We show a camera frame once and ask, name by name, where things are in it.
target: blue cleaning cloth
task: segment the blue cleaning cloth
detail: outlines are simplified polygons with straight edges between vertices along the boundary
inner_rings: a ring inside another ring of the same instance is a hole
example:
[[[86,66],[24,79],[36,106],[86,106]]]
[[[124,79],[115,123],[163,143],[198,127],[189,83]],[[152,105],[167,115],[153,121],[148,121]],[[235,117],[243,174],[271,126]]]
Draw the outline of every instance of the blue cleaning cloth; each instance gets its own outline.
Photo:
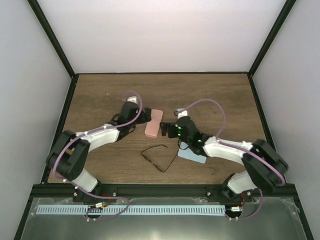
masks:
[[[185,142],[181,142],[180,144],[180,148],[178,151],[178,156],[180,158],[184,158],[184,159],[188,159],[188,160],[192,160],[201,164],[204,164],[207,160],[207,158],[205,156],[201,156],[201,155],[197,155],[194,154],[190,148],[187,148],[186,150],[183,150],[187,147],[188,145]]]

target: wooden table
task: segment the wooden table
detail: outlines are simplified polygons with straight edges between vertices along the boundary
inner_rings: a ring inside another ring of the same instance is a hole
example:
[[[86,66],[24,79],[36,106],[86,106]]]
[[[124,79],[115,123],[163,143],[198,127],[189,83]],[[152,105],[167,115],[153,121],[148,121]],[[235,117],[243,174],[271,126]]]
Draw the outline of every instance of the wooden table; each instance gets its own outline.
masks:
[[[219,102],[226,114],[226,128],[220,135],[231,141],[265,139],[255,100],[245,74],[83,74],[79,76],[65,130],[75,132],[97,128],[120,112],[122,93],[137,91],[143,106],[163,111],[163,121],[176,120],[175,109],[210,98]],[[223,123],[219,108],[202,102],[189,115],[204,133],[215,135]],[[228,160],[209,157],[205,164],[176,157],[163,173],[141,156],[141,151],[158,144],[168,146],[148,150],[145,155],[165,169],[178,151],[177,139],[148,138],[145,124],[119,142],[101,146],[88,154],[85,168],[103,183],[220,184],[244,167]],[[50,174],[48,182],[60,182]]]

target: black metal frame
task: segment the black metal frame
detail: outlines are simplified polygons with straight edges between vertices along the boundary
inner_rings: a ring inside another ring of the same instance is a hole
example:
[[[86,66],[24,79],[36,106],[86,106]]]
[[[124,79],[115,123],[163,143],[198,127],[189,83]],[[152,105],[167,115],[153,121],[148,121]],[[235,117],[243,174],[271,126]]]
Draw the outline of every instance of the black metal frame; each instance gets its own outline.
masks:
[[[66,100],[62,109],[62,113],[58,122],[58,126],[54,135],[53,143],[55,144],[56,140],[58,139],[59,135],[62,133],[67,114],[69,111],[69,107],[74,95],[74,91],[76,89],[76,84],[79,78],[79,74],[75,74],[74,70],[72,69],[71,64],[69,63],[58,39],[56,38],[52,28],[44,12],[42,11],[39,3],[37,0],[27,0],[35,13],[35,16],[39,20],[42,28],[44,29],[45,33],[47,34],[50,42],[52,43],[55,51],[57,52],[61,62],[63,63],[65,69],[70,75],[71,82],[69,86],[69,90],[66,96]],[[272,140],[272,136],[267,124],[266,117],[264,115],[258,93],[255,88],[255,84],[253,81],[253,75],[255,74],[256,70],[258,69],[260,63],[262,62],[264,56],[266,55],[268,49],[270,48],[273,40],[275,39],[277,33],[279,32],[281,26],[283,25],[284,21],[286,20],[288,14],[290,13],[292,7],[294,6],[296,0],[287,0],[279,13],[272,29],[270,30],[265,42],[263,43],[255,61],[252,64],[249,72],[137,72],[137,73],[97,73],[97,74],[247,74],[249,84],[251,86],[252,94],[254,96],[254,100],[256,103],[256,107],[260,116],[260,120],[262,123],[262,127],[264,130],[264,134],[266,137],[267,142],[275,148],[274,142]],[[18,226],[15,240],[21,239],[23,234],[24,226],[26,224],[26,220],[30,211],[30,207],[34,198],[70,198],[73,196],[75,191],[74,187],[70,184],[66,183],[48,183],[48,176],[50,174],[50,169],[46,166],[42,179],[41,184],[34,185],[29,199],[27,201],[24,213],[22,215],[20,224]],[[203,197],[207,198],[210,202],[219,202],[220,204],[231,204],[231,202],[226,202],[226,200],[216,194],[221,189],[221,184],[213,184],[213,185],[184,185],[184,184],[156,184],[156,185],[149,185],[149,184],[102,184],[106,191],[114,191],[116,189],[117,194],[128,197],[128,198],[139,198],[139,197]],[[253,191],[252,196],[257,197],[259,196],[258,191]],[[303,224],[304,232],[307,236],[308,240],[313,240],[313,236],[306,219],[304,210],[302,208],[299,196],[297,194],[297,190],[294,184],[287,184],[286,186],[279,187],[275,190],[274,193],[271,195],[267,195],[269,197],[292,197],[294,200],[295,205],[299,208],[300,213],[299,217]]]

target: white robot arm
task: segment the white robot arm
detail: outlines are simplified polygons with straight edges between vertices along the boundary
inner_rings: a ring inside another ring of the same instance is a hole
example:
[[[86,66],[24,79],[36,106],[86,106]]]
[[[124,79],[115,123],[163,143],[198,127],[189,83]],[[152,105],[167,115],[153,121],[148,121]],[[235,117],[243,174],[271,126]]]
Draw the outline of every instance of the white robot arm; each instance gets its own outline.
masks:
[[[258,139],[252,143],[217,139],[215,136],[200,132],[188,116],[188,111],[181,110],[176,111],[176,122],[160,123],[163,136],[168,134],[169,138],[179,138],[197,155],[226,159],[246,168],[244,172],[231,174],[222,184],[223,194],[228,199],[236,198],[240,193],[256,188],[272,192],[281,183],[277,173],[283,176],[288,170],[288,165],[266,141]],[[264,159],[263,161],[277,173],[253,155]]]
[[[121,140],[127,136],[137,124],[151,120],[151,109],[145,108],[144,111],[141,111],[136,121],[131,124],[125,124],[137,116],[138,110],[138,98],[136,96],[129,97],[122,106],[120,113],[113,116],[112,120],[100,127],[99,130],[93,132],[64,131],[51,149],[46,159],[47,164],[51,168],[54,168],[56,161],[58,161],[56,171],[63,176],[66,181],[73,182],[76,186],[79,186],[87,192],[92,192],[99,181],[84,168],[88,153],[102,145]],[[117,125],[126,126],[111,128]],[[71,153],[64,152],[62,157],[59,158],[65,146],[76,138],[78,138],[78,140],[69,147]]]

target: black bracket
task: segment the black bracket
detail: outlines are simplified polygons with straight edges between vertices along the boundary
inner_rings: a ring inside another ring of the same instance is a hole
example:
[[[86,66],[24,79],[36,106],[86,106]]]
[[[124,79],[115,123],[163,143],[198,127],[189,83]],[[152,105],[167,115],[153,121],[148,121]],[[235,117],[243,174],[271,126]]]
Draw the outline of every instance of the black bracket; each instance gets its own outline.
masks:
[[[76,134],[70,130],[66,130],[60,135],[46,159],[50,168],[54,167],[59,154],[75,136]],[[89,147],[90,143],[87,140],[78,139],[68,148],[69,150],[73,149],[72,153],[65,152],[62,155],[56,171],[69,181],[76,179],[84,169]]]
[[[168,134],[168,138],[174,139],[178,137],[178,128],[176,122],[160,122],[161,135],[164,137]]]
[[[266,141],[258,139],[252,145],[251,152],[264,158],[267,163],[284,176],[289,168],[288,164]],[[279,177],[255,157],[245,153],[242,157],[242,162],[252,182],[264,192],[273,192],[276,186],[281,183]]]
[[[113,126],[127,123],[136,117],[138,110],[139,110],[139,106],[136,103],[131,101],[126,101],[123,104],[120,113],[114,115],[112,119],[107,123]],[[151,121],[151,109],[146,107],[144,108],[144,110],[141,111],[141,114],[139,115],[136,121],[132,122],[129,125],[118,128],[119,136],[116,141],[120,141],[125,136],[132,133],[133,130],[136,128],[137,124],[144,124],[150,121]]]

